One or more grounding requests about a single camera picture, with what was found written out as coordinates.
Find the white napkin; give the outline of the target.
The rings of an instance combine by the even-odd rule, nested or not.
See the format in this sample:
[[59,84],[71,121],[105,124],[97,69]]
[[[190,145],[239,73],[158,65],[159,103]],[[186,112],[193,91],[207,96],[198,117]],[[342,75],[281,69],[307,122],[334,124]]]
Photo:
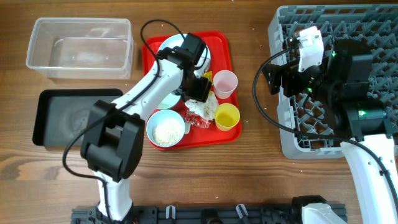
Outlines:
[[215,118],[215,112],[219,107],[219,103],[214,92],[210,91],[204,103],[196,100],[188,100],[185,102],[185,106],[189,111],[199,115],[205,120],[212,120]]

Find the white rice pile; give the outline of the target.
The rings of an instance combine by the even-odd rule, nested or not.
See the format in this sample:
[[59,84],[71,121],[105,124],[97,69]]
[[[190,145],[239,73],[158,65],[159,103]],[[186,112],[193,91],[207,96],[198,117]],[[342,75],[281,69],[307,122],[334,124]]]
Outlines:
[[176,119],[163,120],[155,125],[152,135],[157,145],[170,147],[183,137],[183,126]]

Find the red snack wrapper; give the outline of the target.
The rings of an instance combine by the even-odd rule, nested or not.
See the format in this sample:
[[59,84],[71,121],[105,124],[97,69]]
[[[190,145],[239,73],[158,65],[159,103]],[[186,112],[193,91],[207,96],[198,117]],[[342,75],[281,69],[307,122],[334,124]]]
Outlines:
[[189,124],[191,124],[193,126],[199,127],[199,128],[208,129],[214,124],[214,121],[212,119],[211,120],[207,120],[207,119],[202,118],[200,115],[198,115],[198,114],[196,114],[196,113],[194,113],[192,111],[187,111],[185,113],[183,119],[184,119],[185,122],[187,122],[187,123],[189,123]]

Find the light blue bowl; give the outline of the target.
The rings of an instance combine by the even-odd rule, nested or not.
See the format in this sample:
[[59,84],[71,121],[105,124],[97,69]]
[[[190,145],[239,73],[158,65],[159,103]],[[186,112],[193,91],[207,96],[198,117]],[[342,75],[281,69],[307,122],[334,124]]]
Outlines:
[[148,119],[146,132],[155,146],[172,147],[185,135],[185,123],[176,111],[160,110]]

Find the yellow foil wrapper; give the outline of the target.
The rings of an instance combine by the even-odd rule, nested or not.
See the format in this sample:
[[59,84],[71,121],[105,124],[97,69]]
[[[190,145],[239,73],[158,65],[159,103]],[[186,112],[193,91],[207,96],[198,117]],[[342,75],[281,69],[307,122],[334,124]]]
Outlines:
[[213,72],[208,71],[202,75],[202,77],[207,78],[213,84]]

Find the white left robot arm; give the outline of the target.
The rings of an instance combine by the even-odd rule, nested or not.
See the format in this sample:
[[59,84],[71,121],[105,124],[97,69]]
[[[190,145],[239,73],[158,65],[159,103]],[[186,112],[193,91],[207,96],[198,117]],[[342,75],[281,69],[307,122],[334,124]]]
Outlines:
[[102,223],[133,220],[128,178],[142,156],[144,125],[161,101],[174,91],[186,100],[207,100],[211,82],[195,76],[203,52],[205,42],[188,33],[181,45],[159,50],[151,70],[129,92],[91,108],[80,154],[99,184],[96,218]]

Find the mint green bowl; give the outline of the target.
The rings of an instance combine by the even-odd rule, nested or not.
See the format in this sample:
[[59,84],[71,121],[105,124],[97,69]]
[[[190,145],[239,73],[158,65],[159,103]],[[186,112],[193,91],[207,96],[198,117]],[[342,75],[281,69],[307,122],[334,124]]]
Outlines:
[[168,94],[157,106],[158,110],[168,110],[173,108],[180,101],[180,95]]

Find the pink plastic cup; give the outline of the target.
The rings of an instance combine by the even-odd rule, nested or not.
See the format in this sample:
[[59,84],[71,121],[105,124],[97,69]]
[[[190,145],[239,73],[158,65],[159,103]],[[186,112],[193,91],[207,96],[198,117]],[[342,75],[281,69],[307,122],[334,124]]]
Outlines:
[[213,77],[214,93],[220,99],[227,99],[238,85],[237,76],[229,70],[221,70]]

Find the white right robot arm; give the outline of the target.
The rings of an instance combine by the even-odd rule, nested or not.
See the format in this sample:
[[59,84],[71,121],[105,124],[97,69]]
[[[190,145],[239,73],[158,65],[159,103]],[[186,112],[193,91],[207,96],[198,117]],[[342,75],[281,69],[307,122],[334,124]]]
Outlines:
[[364,223],[397,223],[397,169],[394,128],[383,102],[367,95],[371,49],[358,40],[334,42],[326,65],[294,70],[266,60],[256,73],[271,94],[282,86],[285,96],[306,91],[320,101],[332,136],[305,133],[310,139],[339,141],[354,179]]

